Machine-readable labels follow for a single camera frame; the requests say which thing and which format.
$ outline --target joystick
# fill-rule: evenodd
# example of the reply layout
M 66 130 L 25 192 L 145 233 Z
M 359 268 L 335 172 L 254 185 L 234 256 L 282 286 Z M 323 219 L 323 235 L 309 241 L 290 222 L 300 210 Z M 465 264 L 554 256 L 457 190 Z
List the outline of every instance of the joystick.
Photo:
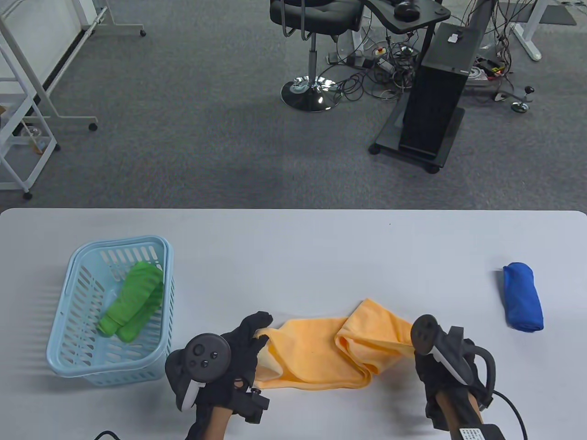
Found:
M 516 101 L 513 102 L 511 105 L 511 109 L 513 111 L 515 111 L 516 113 L 526 113 L 528 111 L 528 109 L 530 108 L 529 105 L 527 104 L 528 100 L 528 95 L 531 93 L 534 93 L 534 87 L 532 86 L 526 86 L 524 88 L 524 97 L 522 98 L 521 101 Z

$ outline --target floor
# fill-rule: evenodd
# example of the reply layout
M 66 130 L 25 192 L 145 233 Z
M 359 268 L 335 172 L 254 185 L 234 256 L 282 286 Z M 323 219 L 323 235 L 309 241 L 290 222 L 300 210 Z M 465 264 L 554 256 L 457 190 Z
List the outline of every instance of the floor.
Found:
M 464 0 L 445 6 L 460 16 Z M 587 211 L 587 15 L 541 25 L 530 61 L 512 36 L 512 79 L 535 103 L 467 109 L 445 169 L 428 175 L 366 149 L 392 104 L 363 97 L 323 114 L 284 105 L 308 43 L 285 39 L 267 1 L 112 0 L 145 38 L 94 35 L 53 97 L 63 113 L 96 114 L 99 130 L 56 128 L 33 200 L 11 207 L 578 209 Z M 373 36 L 384 35 L 374 26 Z M 333 50 L 318 39 L 319 60 Z M 348 74 L 332 69 L 333 79 Z

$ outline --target vr controller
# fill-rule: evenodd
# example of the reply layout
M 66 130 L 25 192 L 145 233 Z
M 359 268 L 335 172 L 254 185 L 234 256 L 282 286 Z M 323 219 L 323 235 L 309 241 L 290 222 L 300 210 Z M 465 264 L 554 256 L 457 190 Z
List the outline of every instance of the vr controller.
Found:
M 481 393 L 477 394 L 479 409 L 487 408 L 493 400 L 495 393 L 495 360 L 489 351 L 482 347 L 474 345 L 471 341 L 465 342 L 464 329 L 462 327 L 450 327 L 448 333 L 445 333 L 438 324 L 436 318 L 430 314 L 420 316 L 412 325 L 411 342 L 417 354 L 426 356 L 431 354 L 437 362 L 448 370 L 448 372 L 462 385 L 468 387 L 476 386 L 476 377 L 465 356 L 477 355 L 483 358 L 487 366 L 487 380 L 485 384 L 480 384 Z M 470 407 L 468 398 L 465 400 L 456 399 L 452 402 L 457 418 L 461 425 L 459 429 L 451 433 L 453 440 L 505 440 L 499 427 L 493 424 L 483 424 L 477 418 L 476 414 Z M 442 420 L 438 415 L 428 414 L 432 418 L 435 428 L 448 430 L 446 420 Z M 522 426 L 524 440 L 527 440 L 525 427 L 519 414 L 516 416 Z
M 177 409 L 192 409 L 199 390 L 226 373 L 230 359 L 230 345 L 214 333 L 199 334 L 185 348 L 172 352 L 165 362 L 165 374 L 176 395 Z M 243 379 L 247 389 L 235 388 L 228 408 L 244 417 L 246 422 L 258 424 L 263 411 L 269 408 L 269 399 L 252 386 L 254 372 L 252 377 Z

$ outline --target green cloth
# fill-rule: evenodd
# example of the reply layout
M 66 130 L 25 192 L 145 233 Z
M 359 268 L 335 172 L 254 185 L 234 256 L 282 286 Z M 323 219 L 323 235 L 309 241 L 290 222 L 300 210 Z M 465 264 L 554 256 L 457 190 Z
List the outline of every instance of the green cloth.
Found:
M 98 330 L 122 342 L 139 335 L 163 301 L 163 272 L 144 261 L 136 263 L 126 276 L 118 298 L 98 322 Z

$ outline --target caster wheel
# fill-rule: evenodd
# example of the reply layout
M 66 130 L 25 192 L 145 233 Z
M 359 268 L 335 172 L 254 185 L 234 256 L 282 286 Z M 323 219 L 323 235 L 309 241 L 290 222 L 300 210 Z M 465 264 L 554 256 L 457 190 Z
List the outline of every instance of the caster wheel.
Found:
M 424 169 L 428 174 L 436 174 L 440 171 L 440 167 L 437 167 L 436 165 L 426 165 Z
M 379 147 L 378 145 L 373 144 L 369 147 L 369 154 L 376 155 L 379 153 L 381 153 L 381 147 Z

